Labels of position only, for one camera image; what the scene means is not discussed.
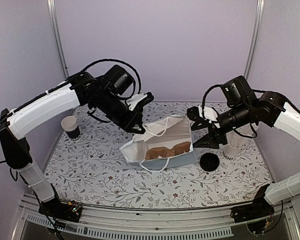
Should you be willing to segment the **brown cardboard cup carrier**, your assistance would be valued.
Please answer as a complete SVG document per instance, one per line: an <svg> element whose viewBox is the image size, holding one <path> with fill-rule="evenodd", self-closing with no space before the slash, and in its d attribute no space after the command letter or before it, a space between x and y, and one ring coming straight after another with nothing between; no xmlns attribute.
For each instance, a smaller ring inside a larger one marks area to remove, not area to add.
<svg viewBox="0 0 300 240"><path fill-rule="evenodd" d="M158 158L170 158L178 156L190 151L191 142L185 141L174 145L172 148L167 147L154 147L146 152L145 160L154 160Z"/></svg>

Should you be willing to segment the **white paper bag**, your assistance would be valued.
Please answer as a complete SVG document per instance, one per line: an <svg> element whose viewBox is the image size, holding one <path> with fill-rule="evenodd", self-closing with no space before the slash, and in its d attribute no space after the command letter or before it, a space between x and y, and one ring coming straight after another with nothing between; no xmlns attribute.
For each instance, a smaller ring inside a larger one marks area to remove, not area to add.
<svg viewBox="0 0 300 240"><path fill-rule="evenodd" d="M128 165L134 169L159 173L167 168L196 162L191 122L185 115L170 115L143 124L145 133L135 134L120 147Z"/></svg>

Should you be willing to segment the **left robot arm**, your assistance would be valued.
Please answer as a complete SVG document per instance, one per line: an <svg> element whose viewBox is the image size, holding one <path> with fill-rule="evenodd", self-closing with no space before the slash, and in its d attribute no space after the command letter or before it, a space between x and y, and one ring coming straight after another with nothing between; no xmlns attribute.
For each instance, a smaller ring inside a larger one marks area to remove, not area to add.
<svg viewBox="0 0 300 240"><path fill-rule="evenodd" d="M88 73L88 68L93 66L91 63L56 87L15 109L4 109L0 113L2 163L19 173L53 217L64 213L64 205L58 201L53 186L31 157L26 135L55 116L85 105L90 117L100 110L107 122L113 122L127 133L143 134L146 131L143 107L153 101L154 96L151 92L141 93L139 88L133 88L130 96L123 97L123 93L130 86L140 84L141 79L139 76L133 78L120 63L116 60L110 70L98 77Z"/></svg>

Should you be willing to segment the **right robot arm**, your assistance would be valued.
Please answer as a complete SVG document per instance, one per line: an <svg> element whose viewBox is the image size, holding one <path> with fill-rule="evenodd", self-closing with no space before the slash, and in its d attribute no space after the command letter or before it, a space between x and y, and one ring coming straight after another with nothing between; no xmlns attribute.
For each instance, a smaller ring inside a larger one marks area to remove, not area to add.
<svg viewBox="0 0 300 240"><path fill-rule="evenodd" d="M220 88L226 97L230 110L217 114L205 110L208 93ZM187 117L193 121L191 130L203 128L208 133L192 144L193 148L219 149L228 143L226 133L247 124L259 122L283 131L300 142L300 110L283 94L275 91L255 90L244 76L235 77L224 84L211 86L203 95L201 106L188 108ZM300 171L277 183L270 183L259 189L249 206L252 218L259 218L274 205L300 194Z"/></svg>

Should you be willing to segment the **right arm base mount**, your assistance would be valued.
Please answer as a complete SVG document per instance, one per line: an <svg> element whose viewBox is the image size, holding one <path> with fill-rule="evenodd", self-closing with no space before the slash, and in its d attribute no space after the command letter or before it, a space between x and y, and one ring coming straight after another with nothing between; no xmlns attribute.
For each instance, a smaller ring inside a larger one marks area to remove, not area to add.
<svg viewBox="0 0 300 240"><path fill-rule="evenodd" d="M230 217L235 223L245 222L254 235L264 234L272 223L275 210L268 203L252 202L231 208Z"/></svg>

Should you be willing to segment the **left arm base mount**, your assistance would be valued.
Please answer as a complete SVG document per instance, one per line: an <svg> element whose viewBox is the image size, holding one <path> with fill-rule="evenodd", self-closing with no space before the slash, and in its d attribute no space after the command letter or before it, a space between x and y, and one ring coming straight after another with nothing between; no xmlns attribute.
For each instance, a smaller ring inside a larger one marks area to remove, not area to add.
<svg viewBox="0 0 300 240"><path fill-rule="evenodd" d="M58 220L78 223L82 210L82 205L74 200L63 203L58 198L54 198L47 202L41 202L38 212Z"/></svg>

